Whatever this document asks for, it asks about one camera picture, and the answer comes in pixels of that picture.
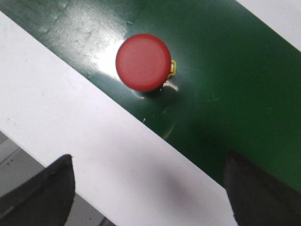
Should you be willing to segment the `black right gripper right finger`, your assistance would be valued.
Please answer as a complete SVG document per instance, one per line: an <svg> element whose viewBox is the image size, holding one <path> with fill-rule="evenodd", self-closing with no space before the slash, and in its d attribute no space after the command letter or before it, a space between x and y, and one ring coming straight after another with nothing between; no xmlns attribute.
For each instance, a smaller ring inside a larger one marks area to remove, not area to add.
<svg viewBox="0 0 301 226"><path fill-rule="evenodd" d="M239 226L299 226L301 193L237 152L229 152L224 185Z"/></svg>

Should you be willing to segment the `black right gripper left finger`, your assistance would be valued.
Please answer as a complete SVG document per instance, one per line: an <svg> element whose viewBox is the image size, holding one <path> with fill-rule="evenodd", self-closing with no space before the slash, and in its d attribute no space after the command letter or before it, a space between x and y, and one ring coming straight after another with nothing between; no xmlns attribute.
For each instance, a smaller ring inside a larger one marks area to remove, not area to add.
<svg viewBox="0 0 301 226"><path fill-rule="evenodd" d="M65 154L0 198L2 226L63 226L75 196L71 155Z"/></svg>

